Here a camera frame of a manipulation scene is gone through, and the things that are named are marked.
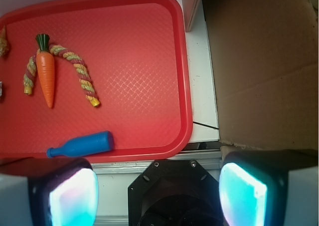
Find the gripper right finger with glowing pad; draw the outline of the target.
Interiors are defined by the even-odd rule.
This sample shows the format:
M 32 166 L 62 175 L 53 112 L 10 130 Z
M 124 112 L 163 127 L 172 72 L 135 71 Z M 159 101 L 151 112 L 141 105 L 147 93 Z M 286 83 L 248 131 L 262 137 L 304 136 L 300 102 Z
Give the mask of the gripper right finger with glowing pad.
M 233 151 L 223 161 L 219 196 L 230 226 L 317 226 L 316 150 Z

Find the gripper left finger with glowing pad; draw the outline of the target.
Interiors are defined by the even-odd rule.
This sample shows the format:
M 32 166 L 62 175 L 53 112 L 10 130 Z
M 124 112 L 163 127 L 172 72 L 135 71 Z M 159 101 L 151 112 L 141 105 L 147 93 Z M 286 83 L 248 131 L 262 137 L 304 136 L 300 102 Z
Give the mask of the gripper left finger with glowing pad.
M 92 226 L 98 180 L 84 158 L 3 158 L 2 226 Z

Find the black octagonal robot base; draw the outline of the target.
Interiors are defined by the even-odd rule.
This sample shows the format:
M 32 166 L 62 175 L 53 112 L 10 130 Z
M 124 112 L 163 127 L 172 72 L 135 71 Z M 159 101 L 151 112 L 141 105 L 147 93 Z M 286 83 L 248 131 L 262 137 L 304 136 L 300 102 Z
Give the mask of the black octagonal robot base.
M 153 161 L 128 187 L 131 226 L 221 226 L 218 181 L 196 160 Z

